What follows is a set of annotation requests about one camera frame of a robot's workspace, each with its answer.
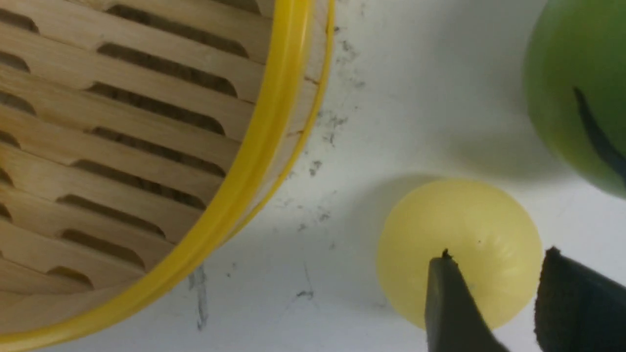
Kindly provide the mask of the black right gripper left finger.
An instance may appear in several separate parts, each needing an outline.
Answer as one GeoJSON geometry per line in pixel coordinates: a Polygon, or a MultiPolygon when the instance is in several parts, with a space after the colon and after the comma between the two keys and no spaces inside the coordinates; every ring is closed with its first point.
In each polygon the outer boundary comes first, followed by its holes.
{"type": "Polygon", "coordinates": [[[507,352],[483,319],[457,262],[443,250],[429,261],[425,331],[430,352],[507,352]]]}

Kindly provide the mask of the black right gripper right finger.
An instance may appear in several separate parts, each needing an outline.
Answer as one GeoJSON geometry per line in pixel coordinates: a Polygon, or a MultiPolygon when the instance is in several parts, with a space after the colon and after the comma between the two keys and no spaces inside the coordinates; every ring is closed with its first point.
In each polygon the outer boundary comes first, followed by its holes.
{"type": "Polygon", "coordinates": [[[534,321],[544,352],[623,352],[626,289],[552,247],[541,268],[534,321]]]}

